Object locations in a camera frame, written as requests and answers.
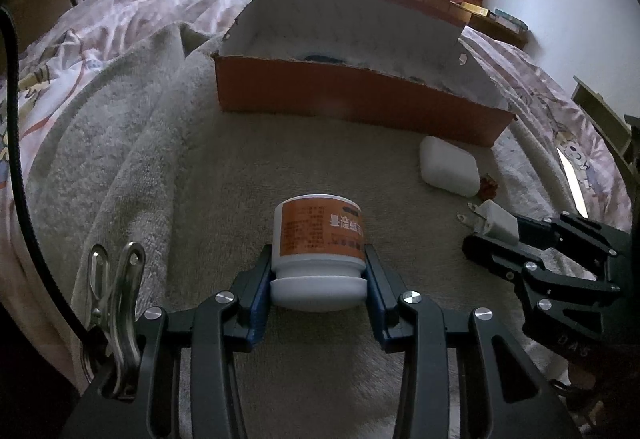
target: orange box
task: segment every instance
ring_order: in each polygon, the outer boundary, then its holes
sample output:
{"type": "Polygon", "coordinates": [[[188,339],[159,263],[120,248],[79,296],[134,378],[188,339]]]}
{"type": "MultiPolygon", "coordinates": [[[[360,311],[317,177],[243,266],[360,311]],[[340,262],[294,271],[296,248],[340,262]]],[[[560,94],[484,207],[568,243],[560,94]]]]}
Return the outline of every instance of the orange box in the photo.
{"type": "Polygon", "coordinates": [[[253,0],[214,56],[218,101],[491,147],[515,116],[463,27],[414,0],[253,0]]]}

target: orange jar label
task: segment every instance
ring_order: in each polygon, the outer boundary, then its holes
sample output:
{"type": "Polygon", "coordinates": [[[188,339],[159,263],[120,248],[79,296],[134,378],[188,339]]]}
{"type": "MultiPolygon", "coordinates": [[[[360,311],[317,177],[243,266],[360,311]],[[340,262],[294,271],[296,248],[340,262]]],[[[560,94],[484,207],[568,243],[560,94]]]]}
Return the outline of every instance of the orange jar label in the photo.
{"type": "Polygon", "coordinates": [[[282,207],[280,256],[331,253],[364,260],[362,213],[338,199],[313,197],[282,207]]]}

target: bed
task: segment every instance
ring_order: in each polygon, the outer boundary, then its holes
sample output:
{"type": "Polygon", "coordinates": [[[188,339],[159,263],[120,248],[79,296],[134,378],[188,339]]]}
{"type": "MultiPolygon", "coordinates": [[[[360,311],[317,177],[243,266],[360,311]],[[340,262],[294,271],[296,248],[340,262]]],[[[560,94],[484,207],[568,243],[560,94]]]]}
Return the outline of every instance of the bed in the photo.
{"type": "MultiPolygon", "coordinates": [[[[456,214],[467,200],[420,180],[422,135],[320,117],[220,112],[211,55],[250,1],[60,0],[32,31],[26,18],[42,2],[10,3],[24,40],[20,126],[31,216],[79,317],[88,317],[86,259],[96,242],[111,255],[128,241],[145,246],[138,314],[149,305],[193,307],[249,268],[271,240],[279,202],[321,191],[362,207],[367,240],[408,285],[443,307],[491,307],[546,375],[561,375],[566,364],[520,331],[510,285],[464,258],[468,230],[456,214]]],[[[470,28],[460,41],[518,117],[492,149],[465,146],[481,174],[498,182],[496,201],[540,218],[575,212],[559,148],[575,165],[590,217],[628,231],[622,177],[570,95],[512,46],[470,28]]],[[[82,390],[78,343],[44,292],[18,229],[4,82],[0,98],[0,301],[82,390]]],[[[545,258],[554,271],[588,276],[557,255],[545,258]]],[[[363,308],[328,315],[276,309],[266,342],[238,358],[249,436],[390,437],[401,369],[401,359],[378,349],[363,308]]],[[[188,419],[182,421],[188,437],[188,419]]],[[[451,427],[455,435],[455,412],[451,427]]]]}

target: white charger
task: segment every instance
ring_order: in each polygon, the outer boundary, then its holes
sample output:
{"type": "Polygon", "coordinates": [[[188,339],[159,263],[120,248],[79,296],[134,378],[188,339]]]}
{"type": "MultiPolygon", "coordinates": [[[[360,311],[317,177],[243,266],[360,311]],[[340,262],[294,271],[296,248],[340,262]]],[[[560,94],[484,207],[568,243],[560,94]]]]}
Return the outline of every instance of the white charger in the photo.
{"type": "Polygon", "coordinates": [[[463,197],[473,197],[480,190],[476,158],[431,135],[420,143],[420,175],[427,184],[463,197]]]}
{"type": "Polygon", "coordinates": [[[518,220],[511,213],[498,206],[491,199],[486,200],[480,206],[476,206],[472,202],[468,203],[467,206],[475,213],[475,220],[472,221],[465,215],[458,215],[458,220],[461,223],[472,228],[476,233],[480,233],[480,235],[485,235],[510,245],[518,245],[520,241],[518,220]]]}

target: metal pivot screw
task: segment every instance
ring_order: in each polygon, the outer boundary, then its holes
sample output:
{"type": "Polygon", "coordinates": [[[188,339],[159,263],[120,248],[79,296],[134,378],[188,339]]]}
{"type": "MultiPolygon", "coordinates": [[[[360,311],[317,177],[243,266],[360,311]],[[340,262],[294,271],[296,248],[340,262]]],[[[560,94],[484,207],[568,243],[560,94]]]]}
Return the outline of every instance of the metal pivot screw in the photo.
{"type": "Polygon", "coordinates": [[[474,316],[478,318],[478,320],[490,320],[494,316],[494,312],[487,307],[479,307],[474,311],[474,316]]]}
{"type": "Polygon", "coordinates": [[[417,291],[405,291],[401,295],[402,301],[408,304],[417,304],[422,300],[422,295],[417,291]]]}
{"type": "Polygon", "coordinates": [[[158,320],[158,318],[162,316],[162,309],[156,306],[149,307],[145,311],[145,318],[147,320],[158,320]]]}
{"type": "Polygon", "coordinates": [[[91,319],[96,323],[99,322],[102,319],[102,311],[97,307],[91,309],[91,319]]]}
{"type": "Polygon", "coordinates": [[[236,296],[231,291],[220,291],[216,294],[216,302],[219,304],[228,304],[232,302],[236,296]]]}
{"type": "Polygon", "coordinates": [[[551,308],[551,300],[548,298],[540,298],[540,300],[538,300],[538,307],[543,311],[548,311],[551,308]]]}

